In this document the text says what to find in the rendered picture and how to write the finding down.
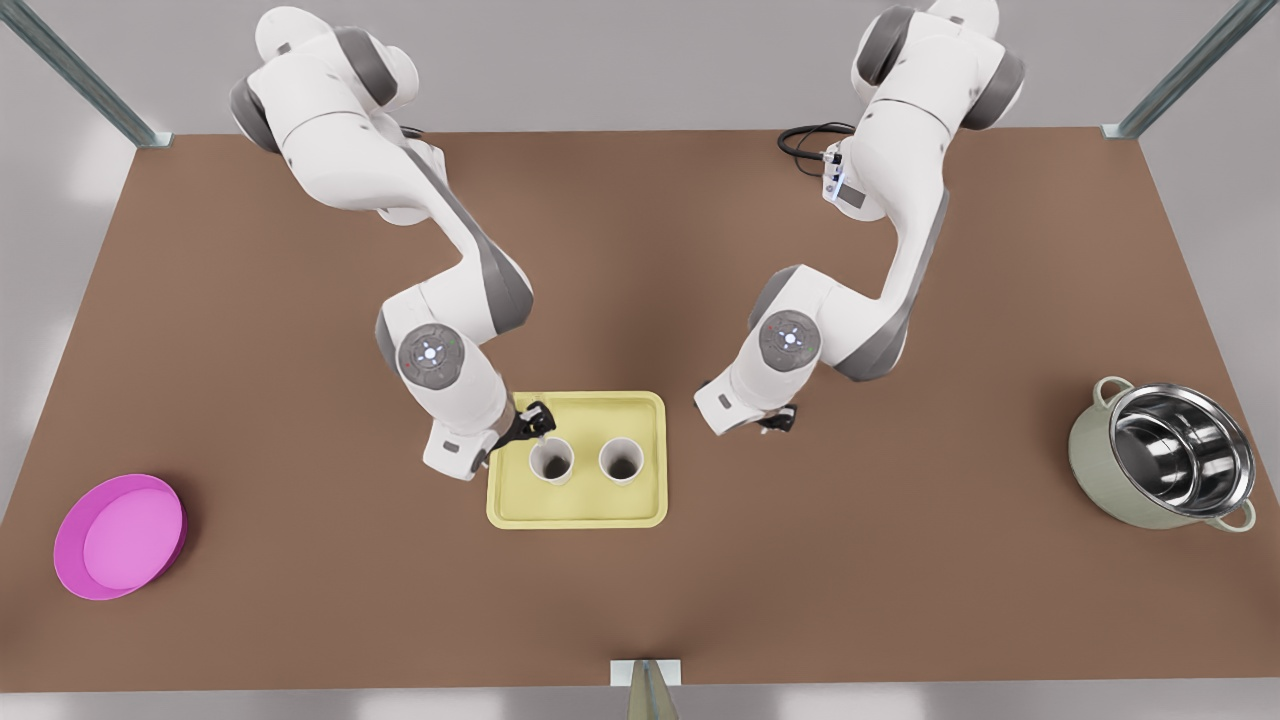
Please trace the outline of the white IKEA cup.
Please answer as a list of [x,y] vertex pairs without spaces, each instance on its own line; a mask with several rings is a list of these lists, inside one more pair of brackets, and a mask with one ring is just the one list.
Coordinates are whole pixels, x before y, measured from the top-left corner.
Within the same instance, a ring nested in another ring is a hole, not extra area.
[[530,448],[530,470],[548,484],[566,484],[572,477],[573,464],[573,448],[563,438],[544,436]]
[[598,455],[599,468],[618,487],[631,484],[643,470],[645,456],[639,442],[628,437],[608,439]]

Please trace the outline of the green steel-lined pot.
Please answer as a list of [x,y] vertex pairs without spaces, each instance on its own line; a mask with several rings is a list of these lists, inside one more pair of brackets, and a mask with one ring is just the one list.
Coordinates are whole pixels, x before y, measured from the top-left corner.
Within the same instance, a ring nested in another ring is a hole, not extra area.
[[1252,445],[1222,406],[1189,387],[1098,379],[1071,427],[1068,459],[1092,502],[1129,525],[1245,533],[1256,524]]

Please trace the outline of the yellow rectangular tray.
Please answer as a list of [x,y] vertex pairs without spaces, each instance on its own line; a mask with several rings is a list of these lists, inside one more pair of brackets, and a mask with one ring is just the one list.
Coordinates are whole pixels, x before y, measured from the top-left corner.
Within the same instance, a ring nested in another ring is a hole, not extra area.
[[[666,405],[650,391],[518,392],[518,407],[543,401],[556,419],[550,437],[568,441],[575,464],[570,480],[552,486],[530,470],[534,441],[495,451],[489,462],[486,516],[497,528],[652,528],[669,506]],[[602,446],[628,437],[643,447],[643,470],[618,487],[599,468]]]

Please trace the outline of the pink round bowl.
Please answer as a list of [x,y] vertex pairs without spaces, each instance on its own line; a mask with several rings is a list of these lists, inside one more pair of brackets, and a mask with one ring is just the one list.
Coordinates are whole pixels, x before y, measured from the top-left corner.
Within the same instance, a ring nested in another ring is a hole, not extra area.
[[120,598],[177,561],[187,530],[186,507],[170,484],[147,474],[115,477],[84,493],[63,518],[54,570],[77,597]]

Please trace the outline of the silver frame post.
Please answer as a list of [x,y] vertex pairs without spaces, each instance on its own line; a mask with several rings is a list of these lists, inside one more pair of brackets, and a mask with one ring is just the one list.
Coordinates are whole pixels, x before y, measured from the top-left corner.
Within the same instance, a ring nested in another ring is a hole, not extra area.
[[1120,122],[1100,127],[1102,136],[1138,140],[1277,5],[1280,0],[1236,0]]
[[0,0],[0,22],[137,149],[166,149],[173,133],[150,127],[26,0]]
[[626,720],[680,720],[669,693],[682,685],[678,659],[611,660],[611,687],[628,688]]

